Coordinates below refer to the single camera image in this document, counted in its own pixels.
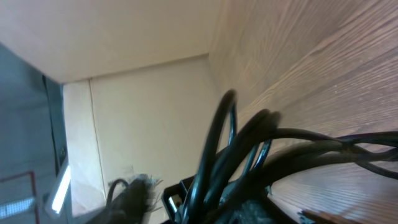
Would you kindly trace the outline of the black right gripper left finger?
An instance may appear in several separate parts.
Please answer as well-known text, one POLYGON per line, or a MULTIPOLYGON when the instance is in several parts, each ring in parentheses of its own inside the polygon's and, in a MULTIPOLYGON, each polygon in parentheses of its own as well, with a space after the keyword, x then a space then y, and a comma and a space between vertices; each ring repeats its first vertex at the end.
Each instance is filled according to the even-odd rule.
POLYGON ((155 192, 161 183, 146 174, 138 175, 132 182, 116 179, 109 186, 106 205, 87 224, 147 223, 157 206, 160 195, 155 192))

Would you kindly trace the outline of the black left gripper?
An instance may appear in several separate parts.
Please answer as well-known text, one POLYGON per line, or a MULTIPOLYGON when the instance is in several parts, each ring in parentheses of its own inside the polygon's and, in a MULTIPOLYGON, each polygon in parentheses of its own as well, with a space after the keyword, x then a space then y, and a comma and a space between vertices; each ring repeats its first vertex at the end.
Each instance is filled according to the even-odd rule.
POLYGON ((169 221, 182 221, 182 207, 193 180, 194 176, 191 176, 164 189, 162 203, 169 221))

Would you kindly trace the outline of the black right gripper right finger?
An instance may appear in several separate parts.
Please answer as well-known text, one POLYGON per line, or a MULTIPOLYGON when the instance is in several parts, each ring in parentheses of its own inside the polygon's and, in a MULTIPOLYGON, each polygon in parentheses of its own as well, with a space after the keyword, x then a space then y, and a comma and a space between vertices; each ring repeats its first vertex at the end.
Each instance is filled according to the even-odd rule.
POLYGON ((224 213, 216 224, 296 224, 268 197, 270 187, 266 187, 259 198, 244 202, 239 208, 224 213))

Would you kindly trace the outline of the grey window frame strip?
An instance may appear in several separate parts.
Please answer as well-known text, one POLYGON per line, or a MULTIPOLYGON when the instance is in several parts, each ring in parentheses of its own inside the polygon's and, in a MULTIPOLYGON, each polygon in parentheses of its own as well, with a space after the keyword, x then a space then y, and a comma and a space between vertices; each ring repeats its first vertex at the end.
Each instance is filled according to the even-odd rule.
POLYGON ((69 165, 68 157, 66 157, 62 163, 55 184, 44 203, 44 210, 50 218, 56 219, 60 217, 67 198, 70 182, 71 167, 69 165))

